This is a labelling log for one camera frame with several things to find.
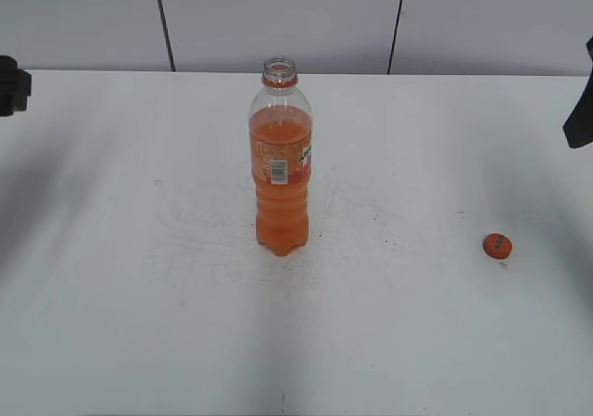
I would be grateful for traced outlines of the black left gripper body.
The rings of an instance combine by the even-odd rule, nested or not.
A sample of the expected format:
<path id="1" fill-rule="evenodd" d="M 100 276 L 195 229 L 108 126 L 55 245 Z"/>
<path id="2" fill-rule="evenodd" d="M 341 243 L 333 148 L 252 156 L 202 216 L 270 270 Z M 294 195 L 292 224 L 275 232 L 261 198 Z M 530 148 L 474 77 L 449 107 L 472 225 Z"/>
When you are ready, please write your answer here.
<path id="1" fill-rule="evenodd" d="M 26 111 L 32 94 L 32 76 L 10 56 L 0 56 L 0 116 Z"/>

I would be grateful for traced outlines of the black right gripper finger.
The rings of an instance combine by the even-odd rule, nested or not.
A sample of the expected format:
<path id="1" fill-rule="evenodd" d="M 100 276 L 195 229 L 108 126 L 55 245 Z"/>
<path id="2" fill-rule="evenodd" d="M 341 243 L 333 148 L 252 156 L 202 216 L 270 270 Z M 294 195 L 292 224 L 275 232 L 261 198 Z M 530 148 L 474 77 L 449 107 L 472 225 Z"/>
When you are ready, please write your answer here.
<path id="1" fill-rule="evenodd" d="M 572 149 L 593 142 L 593 72 L 572 113 L 562 126 L 567 144 Z"/>

